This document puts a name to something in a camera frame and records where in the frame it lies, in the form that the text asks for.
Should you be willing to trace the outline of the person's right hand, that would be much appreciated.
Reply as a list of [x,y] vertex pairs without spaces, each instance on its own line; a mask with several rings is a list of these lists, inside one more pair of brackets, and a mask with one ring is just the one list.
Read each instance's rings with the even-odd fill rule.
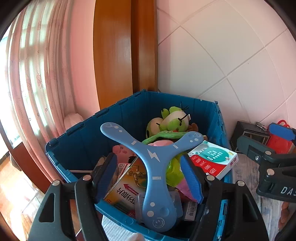
[[283,202],[281,205],[281,213],[278,221],[278,230],[281,231],[289,219],[292,217],[292,214],[295,212],[295,203]]

